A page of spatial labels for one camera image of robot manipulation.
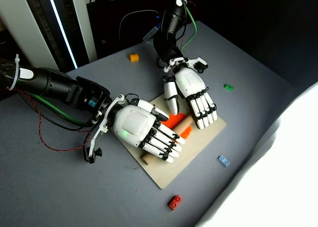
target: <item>gray table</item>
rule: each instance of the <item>gray table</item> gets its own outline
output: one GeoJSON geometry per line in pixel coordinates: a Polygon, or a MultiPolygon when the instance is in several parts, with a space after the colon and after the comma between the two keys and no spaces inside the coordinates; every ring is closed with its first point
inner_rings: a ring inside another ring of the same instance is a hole
{"type": "MultiPolygon", "coordinates": [[[[186,37],[193,32],[189,25],[186,37]]],[[[103,157],[89,165],[81,151],[54,152],[38,137],[38,116],[18,96],[0,103],[0,226],[192,226],[204,214],[267,127],[291,98],[292,87],[260,62],[198,22],[198,34],[184,55],[200,56],[202,75],[226,128],[160,190],[112,135],[99,137],[103,157]],[[234,92],[223,88],[234,86],[234,92]],[[224,155],[224,168],[217,157],[224,155]],[[167,203],[183,202],[176,211],[167,203]]],[[[133,92],[145,100],[163,93],[162,71],[151,42],[95,61],[76,71],[106,88],[112,97],[133,92]],[[127,55],[140,54],[131,63],[127,55]]],[[[67,107],[68,112],[78,115],[67,107]]],[[[55,148],[79,146],[84,135],[43,121],[43,137],[55,148]]]]}

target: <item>wooden rolling pin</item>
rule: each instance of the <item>wooden rolling pin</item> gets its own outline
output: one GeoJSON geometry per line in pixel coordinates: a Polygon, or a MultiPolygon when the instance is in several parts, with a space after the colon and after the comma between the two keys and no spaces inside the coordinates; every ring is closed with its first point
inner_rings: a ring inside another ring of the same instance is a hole
{"type": "MultiPolygon", "coordinates": [[[[182,134],[193,122],[193,118],[191,115],[188,115],[183,119],[174,129],[173,131],[176,134],[182,134]]],[[[146,164],[150,165],[157,157],[155,155],[152,155],[151,153],[146,153],[142,156],[141,160],[146,164]]]]}

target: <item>light strip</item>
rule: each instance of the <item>light strip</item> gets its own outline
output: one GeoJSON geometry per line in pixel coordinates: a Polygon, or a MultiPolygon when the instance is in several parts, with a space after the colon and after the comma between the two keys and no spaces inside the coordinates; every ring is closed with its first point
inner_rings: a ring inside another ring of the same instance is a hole
{"type": "Polygon", "coordinates": [[[66,46],[67,46],[67,48],[68,48],[68,50],[69,50],[69,54],[70,54],[71,59],[72,59],[72,61],[73,61],[74,67],[75,67],[75,69],[77,69],[78,66],[76,65],[76,62],[75,62],[75,59],[74,59],[72,50],[71,50],[71,48],[70,48],[68,39],[67,39],[67,37],[66,37],[66,34],[65,34],[65,31],[64,31],[63,25],[62,25],[62,23],[61,23],[61,20],[60,20],[58,11],[57,11],[57,9],[56,9],[54,0],[50,0],[50,2],[51,2],[51,5],[52,5],[52,8],[53,8],[53,11],[54,11],[54,13],[55,13],[55,17],[56,17],[56,19],[57,19],[57,21],[58,21],[60,30],[61,30],[61,32],[62,32],[62,35],[63,35],[64,41],[65,41],[65,44],[66,44],[66,46]]]}

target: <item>cutting board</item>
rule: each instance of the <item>cutting board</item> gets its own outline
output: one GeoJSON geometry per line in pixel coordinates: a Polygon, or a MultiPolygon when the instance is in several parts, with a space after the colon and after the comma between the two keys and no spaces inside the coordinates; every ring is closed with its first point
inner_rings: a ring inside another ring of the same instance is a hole
{"type": "MultiPolygon", "coordinates": [[[[180,112],[188,114],[188,106],[184,99],[178,98],[180,112]]],[[[164,95],[159,96],[150,102],[157,108],[169,113],[168,106],[164,101],[164,95]]],[[[173,163],[168,163],[162,159],[156,158],[150,165],[145,165],[141,157],[146,153],[141,148],[133,147],[124,141],[121,141],[128,152],[136,159],[139,165],[146,171],[150,178],[158,185],[160,189],[164,189],[170,182],[213,140],[221,130],[226,126],[226,123],[219,116],[217,121],[211,124],[208,128],[199,130],[195,124],[192,124],[192,132],[182,145],[182,151],[179,157],[174,159],[173,163]]]]}

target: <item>robotic hand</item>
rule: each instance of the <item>robotic hand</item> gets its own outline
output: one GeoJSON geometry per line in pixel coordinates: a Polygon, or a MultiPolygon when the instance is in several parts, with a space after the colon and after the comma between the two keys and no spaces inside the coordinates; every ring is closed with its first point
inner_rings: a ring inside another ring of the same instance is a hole
{"type": "Polygon", "coordinates": [[[161,123],[169,117],[154,105],[139,99],[137,95],[131,101],[120,94],[110,104],[97,132],[86,149],[88,162],[94,163],[101,149],[94,150],[95,140],[99,133],[106,133],[110,128],[116,137],[133,147],[143,150],[172,163],[179,156],[180,144],[185,140],[161,123]]]}
{"type": "Polygon", "coordinates": [[[169,66],[163,69],[168,73],[163,78],[164,94],[171,113],[173,115],[179,113],[177,86],[181,97],[186,99],[199,129],[208,127],[218,118],[216,104],[207,93],[209,88],[194,71],[196,69],[198,73],[202,73],[207,66],[207,63],[201,58],[189,60],[180,57],[171,59],[169,66]]]}

